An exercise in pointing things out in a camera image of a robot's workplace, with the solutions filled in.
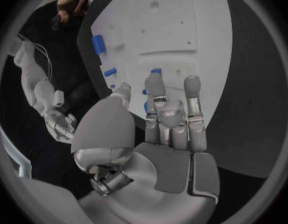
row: robotic arm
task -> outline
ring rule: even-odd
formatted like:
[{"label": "robotic arm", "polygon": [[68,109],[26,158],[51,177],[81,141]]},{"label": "robotic arm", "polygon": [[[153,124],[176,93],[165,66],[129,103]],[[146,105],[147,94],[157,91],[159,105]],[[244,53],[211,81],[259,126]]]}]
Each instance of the robotic arm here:
[{"label": "robotic arm", "polygon": [[21,85],[30,106],[44,118],[47,130],[60,142],[72,143],[76,118],[65,116],[56,108],[64,104],[62,91],[55,91],[44,70],[37,64],[34,54],[35,45],[17,37],[11,51],[14,63],[22,70]]}]

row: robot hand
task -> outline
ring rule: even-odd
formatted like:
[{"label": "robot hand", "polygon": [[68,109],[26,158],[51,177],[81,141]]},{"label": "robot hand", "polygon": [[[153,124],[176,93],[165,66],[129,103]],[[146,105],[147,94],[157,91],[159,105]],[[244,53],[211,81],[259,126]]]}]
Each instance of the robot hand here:
[{"label": "robot hand", "polygon": [[151,73],[145,80],[145,141],[170,146],[176,150],[205,151],[207,145],[199,101],[200,88],[199,77],[190,76],[185,79],[184,90],[188,107],[186,117],[181,100],[166,99],[161,73]]},{"label": "robot hand", "polygon": [[65,116],[58,110],[52,109],[44,115],[44,120],[47,130],[55,140],[72,143],[73,132],[77,125],[77,120],[72,114]]}]

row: cable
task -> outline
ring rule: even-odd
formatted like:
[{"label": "cable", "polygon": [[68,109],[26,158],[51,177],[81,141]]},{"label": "cable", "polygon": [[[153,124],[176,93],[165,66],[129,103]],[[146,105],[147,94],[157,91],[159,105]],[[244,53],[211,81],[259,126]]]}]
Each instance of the cable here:
[{"label": "cable", "polygon": [[18,36],[22,40],[31,42],[34,45],[34,47],[46,57],[46,59],[47,59],[47,77],[49,78],[49,81],[51,81],[52,74],[53,74],[53,67],[52,67],[51,60],[49,59],[47,50],[42,45],[35,43],[35,42],[32,42],[31,40],[29,40],[24,35],[18,34]]}]

